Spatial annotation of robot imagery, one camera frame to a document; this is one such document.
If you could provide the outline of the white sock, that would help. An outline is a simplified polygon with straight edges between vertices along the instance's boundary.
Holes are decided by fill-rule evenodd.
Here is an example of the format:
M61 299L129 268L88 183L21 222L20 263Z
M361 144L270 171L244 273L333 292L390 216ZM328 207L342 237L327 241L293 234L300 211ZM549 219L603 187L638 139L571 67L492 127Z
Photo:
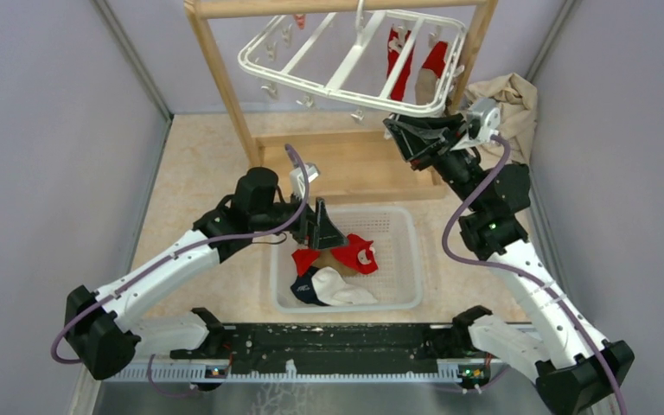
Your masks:
M317 299L328 306L357 306L378 303L367 289L347 283L341 274L331 267L319 269L311 277Z

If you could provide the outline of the navy santa sock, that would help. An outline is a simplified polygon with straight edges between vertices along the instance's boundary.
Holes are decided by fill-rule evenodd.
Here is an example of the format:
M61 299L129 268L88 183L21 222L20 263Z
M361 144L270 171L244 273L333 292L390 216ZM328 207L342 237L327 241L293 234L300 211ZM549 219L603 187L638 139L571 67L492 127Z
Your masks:
M305 273L297 276L295 282L290 286L290 291L302 303L329 306L329 303L323 299L327 286L322 269L311 266Z

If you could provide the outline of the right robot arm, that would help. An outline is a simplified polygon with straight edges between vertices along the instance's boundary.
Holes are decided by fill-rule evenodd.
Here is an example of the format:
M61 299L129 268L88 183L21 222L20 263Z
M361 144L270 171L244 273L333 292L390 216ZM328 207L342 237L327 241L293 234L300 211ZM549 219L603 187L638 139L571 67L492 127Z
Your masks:
M454 349L499 358L533 383L554 414L576 414L609 396L626 413L621 387L634 352L589 323L541 261L517 219L530 204L529 168L511 160L509 142L459 114L392 115L384 125L412 169L434 169L461 200L443 230L444 253L490 269L536 331L527 335L477 306L455 318Z

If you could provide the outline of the white clip drying hanger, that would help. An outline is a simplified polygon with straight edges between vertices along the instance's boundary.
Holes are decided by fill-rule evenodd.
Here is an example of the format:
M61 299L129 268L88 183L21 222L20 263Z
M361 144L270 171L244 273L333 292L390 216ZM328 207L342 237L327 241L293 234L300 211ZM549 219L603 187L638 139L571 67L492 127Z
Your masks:
M316 30L325 14L311 17L303 30L291 15L274 29L271 19L239 51L237 62L269 98L289 93L303 108L334 102L352 109L356 122L367 110L438 116L454 83L444 80L443 72L438 101L417 105L418 71L439 41L449 43L447 59L459 51L467 28L452 17L403 11L403 19L383 15L374 29L368 27L372 11L341 12L322 34Z

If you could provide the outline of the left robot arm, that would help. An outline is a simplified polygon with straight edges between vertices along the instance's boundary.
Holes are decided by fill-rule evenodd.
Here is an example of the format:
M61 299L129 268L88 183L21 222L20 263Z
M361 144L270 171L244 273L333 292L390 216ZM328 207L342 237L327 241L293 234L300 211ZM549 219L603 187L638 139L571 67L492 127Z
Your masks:
M197 220L177 242L149 263L90 291L67 296L65 339L96 380L106 380L139 356L173 359L224 358L229 335L208 310L194 308L181 317L144 318L144 314L191 278L209 271L248 247L254 239L288 233L312 249L345 246L345 235L327 214L325 202L310 206L303 196L303 173L291 173L297 187L289 201L278 198L278 175L249 169L217 207Z

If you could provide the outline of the white plastic basket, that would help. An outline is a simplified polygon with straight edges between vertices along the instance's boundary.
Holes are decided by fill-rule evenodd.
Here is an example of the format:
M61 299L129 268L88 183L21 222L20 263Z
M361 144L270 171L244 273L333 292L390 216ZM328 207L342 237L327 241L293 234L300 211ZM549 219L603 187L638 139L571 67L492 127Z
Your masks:
M329 216L348 239L318 250L292 239L271 247L271 300L286 314L406 310L423 296L418 237L402 207L339 207Z

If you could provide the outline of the tan brown sock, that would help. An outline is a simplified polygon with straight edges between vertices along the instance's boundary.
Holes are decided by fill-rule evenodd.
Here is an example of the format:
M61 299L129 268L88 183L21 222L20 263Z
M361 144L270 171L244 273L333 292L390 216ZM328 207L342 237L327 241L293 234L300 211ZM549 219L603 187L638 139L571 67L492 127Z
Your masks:
M312 263L316 268L322 269L329 267L337 271L341 276L353 276L355 270L347 267L342 262L334 257L331 251L321 251L318 258Z

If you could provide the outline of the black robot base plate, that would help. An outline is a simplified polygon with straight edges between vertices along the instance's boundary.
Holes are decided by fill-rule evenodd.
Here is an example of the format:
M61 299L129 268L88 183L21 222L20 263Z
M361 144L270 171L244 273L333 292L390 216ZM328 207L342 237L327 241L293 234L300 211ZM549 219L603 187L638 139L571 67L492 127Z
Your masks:
M464 388L487 385L500 370L459 339L449 324L238 323L210 332L195 349L172 348L173 360L226 361L212 377L425 381Z

